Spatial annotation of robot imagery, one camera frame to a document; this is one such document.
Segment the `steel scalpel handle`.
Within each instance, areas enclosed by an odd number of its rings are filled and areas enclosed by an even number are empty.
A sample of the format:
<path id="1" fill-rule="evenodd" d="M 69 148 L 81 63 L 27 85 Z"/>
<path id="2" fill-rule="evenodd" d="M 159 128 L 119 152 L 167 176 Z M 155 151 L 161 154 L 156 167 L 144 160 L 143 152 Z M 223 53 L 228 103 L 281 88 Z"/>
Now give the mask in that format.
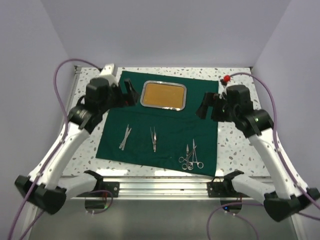
<path id="1" fill-rule="evenodd" d="M 123 140 L 122 140 L 122 142 L 121 142 L 121 144 L 120 144 L 120 146 L 119 146 L 119 148 L 120 148 L 122 151 L 125 149 L 125 145 L 126 145 L 126 142 L 127 142 L 127 138 L 128 138 L 128 135 L 125 134 L 125 135 L 124 135 L 124 138 L 123 138 Z"/>
<path id="2" fill-rule="evenodd" d="M 125 145 L 126 145 L 126 142 L 127 142 L 127 138 L 130 134 L 130 128 L 129 128 L 129 125 L 127 125 L 127 128 L 125 130 L 125 135 L 124 135 L 124 139 L 122 141 L 122 147 L 121 147 L 121 150 L 123 151 L 125 149 Z"/>
<path id="3" fill-rule="evenodd" d="M 129 128 L 129 126 L 127 125 L 127 128 L 125 130 L 125 134 L 124 134 L 124 138 L 122 140 L 122 142 L 120 143 L 119 145 L 119 149 L 121 149 L 122 151 L 125 149 L 125 146 L 126 146 L 126 142 L 127 142 L 127 139 L 131 133 L 131 128 Z"/>

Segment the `steel forceps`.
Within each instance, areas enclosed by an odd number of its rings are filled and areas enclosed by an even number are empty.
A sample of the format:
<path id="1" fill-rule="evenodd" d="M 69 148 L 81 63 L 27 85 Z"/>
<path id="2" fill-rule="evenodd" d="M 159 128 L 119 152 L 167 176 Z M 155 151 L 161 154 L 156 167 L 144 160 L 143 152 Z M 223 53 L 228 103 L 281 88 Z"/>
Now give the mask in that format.
<path id="1" fill-rule="evenodd" d="M 153 128 L 153 152 L 155 153 L 157 150 L 157 134 L 155 127 Z"/>
<path id="2" fill-rule="evenodd" d="M 151 135 L 151 141 L 152 141 L 152 149 L 153 152 L 156 152 L 156 142 L 157 142 L 157 137 L 156 137 L 156 132 L 155 132 L 155 128 L 150 128 L 150 135 Z"/>

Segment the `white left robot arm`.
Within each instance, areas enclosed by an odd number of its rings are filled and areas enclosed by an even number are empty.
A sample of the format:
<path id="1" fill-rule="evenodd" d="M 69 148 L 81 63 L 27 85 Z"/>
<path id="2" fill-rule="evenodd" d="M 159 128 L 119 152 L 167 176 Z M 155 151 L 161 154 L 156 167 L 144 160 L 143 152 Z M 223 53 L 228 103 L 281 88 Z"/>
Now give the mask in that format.
<path id="1" fill-rule="evenodd" d="M 124 80 L 126 92 L 120 85 L 103 77 L 95 77 L 86 85 L 85 94 L 70 109 L 66 124 L 44 159 L 27 175 L 19 175 L 15 186 L 24 199 L 54 215 L 66 200 L 90 193 L 105 192 L 103 177 L 86 170 L 79 176 L 60 184 L 62 173 L 81 144 L 91 135 L 110 109 L 135 106 L 140 99 L 130 79 Z"/>

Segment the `steel surgical scissors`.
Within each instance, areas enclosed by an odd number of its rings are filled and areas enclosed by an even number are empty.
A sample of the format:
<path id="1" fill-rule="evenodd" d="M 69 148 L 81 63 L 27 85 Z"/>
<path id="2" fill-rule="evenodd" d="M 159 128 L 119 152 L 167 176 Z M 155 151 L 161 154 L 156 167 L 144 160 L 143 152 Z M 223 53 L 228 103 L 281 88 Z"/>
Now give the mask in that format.
<path id="1" fill-rule="evenodd" d="M 181 163 L 182 170 L 193 170 L 193 163 L 190 161 L 190 158 L 193 154 L 193 151 L 189 149 L 189 145 L 186 145 L 186 154 L 185 156 L 181 156 L 178 159 L 178 162 Z"/>

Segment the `dark green surgical cloth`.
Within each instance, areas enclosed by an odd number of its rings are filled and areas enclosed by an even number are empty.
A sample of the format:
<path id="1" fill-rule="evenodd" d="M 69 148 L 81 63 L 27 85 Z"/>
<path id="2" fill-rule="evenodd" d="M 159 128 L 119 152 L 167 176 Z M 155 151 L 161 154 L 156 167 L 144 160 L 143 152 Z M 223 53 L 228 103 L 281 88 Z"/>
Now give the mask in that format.
<path id="1" fill-rule="evenodd" d="M 186 147 L 196 145 L 196 154 L 204 167 L 195 167 L 192 174 L 213 177 L 217 168 L 218 124 L 209 117 L 196 116 L 204 94 L 218 92 L 219 84 L 212 80 L 190 79 L 165 75 L 123 71 L 120 85 L 130 79 L 134 89 L 142 93 L 146 81 L 162 81 L 185 85 L 185 108 L 181 111 L 144 107 L 140 103 L 131 107 L 112 108 L 105 120 L 96 158 L 142 166 L 181 171 L 179 158 Z M 131 132 L 124 150 L 119 149 L 127 125 Z M 151 131 L 156 131 L 156 152 L 153 151 Z"/>

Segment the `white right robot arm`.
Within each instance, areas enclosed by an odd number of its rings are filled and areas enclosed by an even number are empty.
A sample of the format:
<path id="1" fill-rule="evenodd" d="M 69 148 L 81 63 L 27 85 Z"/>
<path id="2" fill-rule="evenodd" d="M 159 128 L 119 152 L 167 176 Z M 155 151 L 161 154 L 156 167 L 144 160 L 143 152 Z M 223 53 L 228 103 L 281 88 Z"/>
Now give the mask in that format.
<path id="1" fill-rule="evenodd" d="M 250 90 L 245 85 L 228 86 L 222 94 L 206 92 L 196 115 L 205 119 L 209 107 L 212 108 L 211 120 L 234 123 L 249 140 L 273 182 L 268 185 L 235 170 L 223 177 L 218 190 L 227 196 L 239 193 L 256 200 L 276 222 L 299 213 L 319 200 L 319 190 L 309 187 L 291 163 L 268 112 L 254 109 Z"/>

